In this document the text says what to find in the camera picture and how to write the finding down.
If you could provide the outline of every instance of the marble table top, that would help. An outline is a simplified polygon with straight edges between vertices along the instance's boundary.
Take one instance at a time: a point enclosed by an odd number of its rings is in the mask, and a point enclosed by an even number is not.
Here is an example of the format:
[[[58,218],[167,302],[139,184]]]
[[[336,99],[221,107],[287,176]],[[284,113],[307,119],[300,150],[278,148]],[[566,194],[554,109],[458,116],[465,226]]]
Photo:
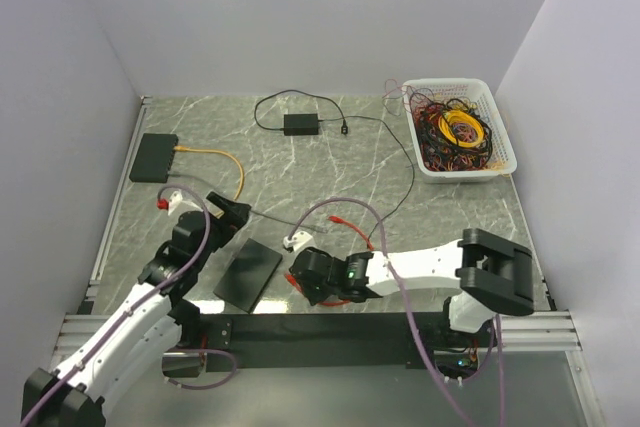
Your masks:
[[[153,98],[146,109],[142,132],[175,133],[180,144],[193,148],[231,152],[244,165],[246,184],[239,200],[256,210],[290,221],[318,201],[333,196],[350,196],[371,203],[379,212],[391,211],[405,195],[411,181],[409,162],[398,144],[379,122],[348,119],[349,135],[340,134],[340,122],[327,122],[321,134],[284,137],[281,132],[258,128],[253,106],[259,97]],[[334,97],[345,115],[366,115],[384,119],[416,161],[406,116],[399,102],[389,111],[379,97]],[[320,119],[337,117],[335,106],[305,97],[281,97],[265,102],[259,118],[267,126],[280,127],[284,113],[318,112]],[[213,154],[177,153],[173,171],[206,179],[222,193],[232,196],[238,171],[229,159]],[[203,196],[209,188],[194,179],[172,179],[192,187]],[[143,266],[158,246],[170,237],[175,224],[155,206],[158,184],[134,184],[128,179],[121,192],[120,207],[113,224],[108,252],[100,269],[100,287],[94,314],[110,314],[123,301]],[[375,224],[373,217],[355,204],[322,207],[309,222],[327,233],[314,233],[320,249],[344,257],[366,250],[362,239],[343,225],[327,220],[329,215],[349,220],[365,232]],[[397,213],[385,222],[389,250],[402,252],[435,247],[460,238],[463,229],[479,227],[515,242],[531,246],[520,203],[510,177],[498,176],[476,184],[429,184],[416,168],[414,188]],[[247,226],[223,249],[213,254],[187,299],[197,301],[204,313],[239,312],[213,294],[213,289],[233,256],[251,237],[285,254],[283,262],[266,287],[255,313],[304,312],[401,312],[399,294],[364,304],[340,307],[311,307],[285,279],[293,256],[281,248],[291,227],[270,219],[251,216]],[[373,235],[374,245],[379,237]],[[534,272],[536,310],[548,310],[546,284],[538,264]],[[434,311],[455,291],[415,291],[413,308]]]

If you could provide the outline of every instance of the white plastic basket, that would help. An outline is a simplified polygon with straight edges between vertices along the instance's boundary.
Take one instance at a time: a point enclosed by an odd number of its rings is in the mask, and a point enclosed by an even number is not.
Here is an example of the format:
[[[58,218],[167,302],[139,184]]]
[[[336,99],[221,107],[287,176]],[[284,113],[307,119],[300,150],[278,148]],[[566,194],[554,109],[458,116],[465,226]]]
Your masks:
[[[414,90],[430,89],[439,99],[466,97],[477,105],[477,113],[493,131],[493,155],[485,170],[469,170],[461,172],[434,172],[424,165],[420,144],[416,135],[412,112],[409,111],[409,97]],[[418,159],[418,167],[426,176],[427,182],[485,182],[498,175],[511,174],[516,170],[518,162],[511,147],[511,142],[502,123],[502,118],[493,100],[489,86],[478,79],[421,79],[409,80],[402,86],[404,107],[407,111],[409,130],[413,139],[413,147]]]

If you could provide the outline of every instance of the white wall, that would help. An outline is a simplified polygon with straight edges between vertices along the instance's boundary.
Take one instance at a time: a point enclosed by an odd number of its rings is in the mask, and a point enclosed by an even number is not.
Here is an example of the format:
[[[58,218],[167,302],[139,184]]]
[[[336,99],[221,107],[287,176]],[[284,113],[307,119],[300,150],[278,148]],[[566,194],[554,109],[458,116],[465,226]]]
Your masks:
[[[389,77],[496,88],[544,0],[91,0],[144,94],[378,93]]]
[[[612,426],[638,425],[640,0],[547,0],[497,94],[516,182]]]
[[[0,0],[0,425],[86,290],[140,105],[84,0]]]

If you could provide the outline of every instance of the tangled cables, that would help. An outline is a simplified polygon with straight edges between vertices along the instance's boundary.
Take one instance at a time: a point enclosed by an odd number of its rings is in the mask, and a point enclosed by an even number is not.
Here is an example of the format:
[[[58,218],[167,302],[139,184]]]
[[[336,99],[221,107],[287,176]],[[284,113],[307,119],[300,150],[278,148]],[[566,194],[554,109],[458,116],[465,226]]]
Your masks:
[[[492,131],[472,103],[432,97],[414,91],[409,98],[425,167],[435,172],[486,168],[493,154]]]

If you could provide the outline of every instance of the power adapter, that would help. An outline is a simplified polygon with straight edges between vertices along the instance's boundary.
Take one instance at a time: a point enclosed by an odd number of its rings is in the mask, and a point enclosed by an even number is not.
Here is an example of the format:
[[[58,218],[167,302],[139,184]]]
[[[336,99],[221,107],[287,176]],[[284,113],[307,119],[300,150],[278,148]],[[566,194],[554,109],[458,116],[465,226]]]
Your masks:
[[[284,135],[318,135],[318,114],[284,114]]]

